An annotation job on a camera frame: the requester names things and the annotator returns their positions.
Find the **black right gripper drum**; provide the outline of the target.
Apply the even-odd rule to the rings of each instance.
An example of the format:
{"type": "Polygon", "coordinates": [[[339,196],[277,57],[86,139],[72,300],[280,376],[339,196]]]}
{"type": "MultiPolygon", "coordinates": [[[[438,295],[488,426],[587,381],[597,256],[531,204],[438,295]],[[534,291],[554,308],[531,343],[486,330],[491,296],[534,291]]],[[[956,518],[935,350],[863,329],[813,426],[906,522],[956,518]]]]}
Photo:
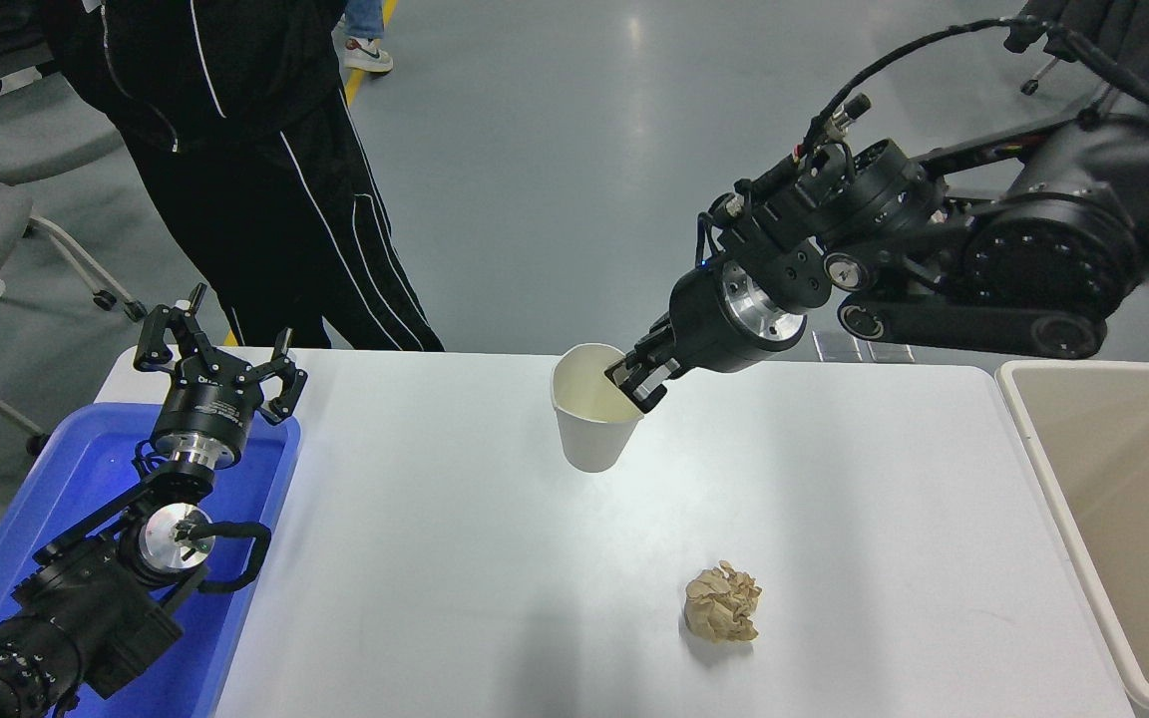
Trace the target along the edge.
{"type": "Polygon", "coordinates": [[[668,304],[668,323],[673,333],[671,377],[683,377],[694,369],[734,373],[768,360],[761,341],[739,324],[725,296],[725,278],[742,268],[734,263],[701,265],[674,281],[668,304]]]}

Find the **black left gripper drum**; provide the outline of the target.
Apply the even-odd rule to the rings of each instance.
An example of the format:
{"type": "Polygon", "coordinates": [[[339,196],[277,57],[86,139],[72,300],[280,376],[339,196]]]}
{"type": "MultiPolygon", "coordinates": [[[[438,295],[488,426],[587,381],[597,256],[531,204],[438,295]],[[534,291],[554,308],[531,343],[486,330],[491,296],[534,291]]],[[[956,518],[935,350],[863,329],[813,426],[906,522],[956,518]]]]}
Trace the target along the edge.
{"type": "Polygon", "coordinates": [[[157,453],[168,454],[183,437],[205,437],[218,442],[225,456],[240,456],[261,403],[259,386],[219,385],[201,375],[172,378],[151,442],[157,453]]]}

